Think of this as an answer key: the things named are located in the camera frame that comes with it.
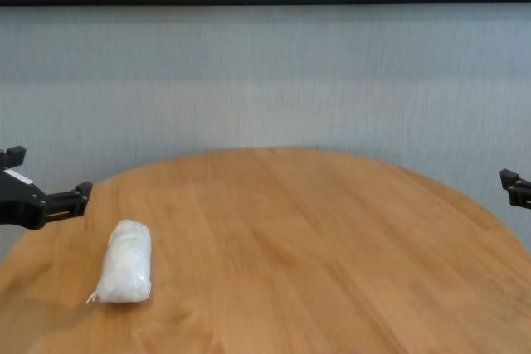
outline gray wall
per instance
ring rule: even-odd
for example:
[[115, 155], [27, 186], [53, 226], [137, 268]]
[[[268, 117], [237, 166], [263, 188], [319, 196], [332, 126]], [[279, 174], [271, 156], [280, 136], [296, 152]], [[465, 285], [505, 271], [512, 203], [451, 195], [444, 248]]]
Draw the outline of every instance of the gray wall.
[[[531, 7], [0, 9], [0, 148], [49, 190], [207, 148], [337, 148], [466, 192], [531, 247]], [[0, 229], [0, 256], [18, 235]]]

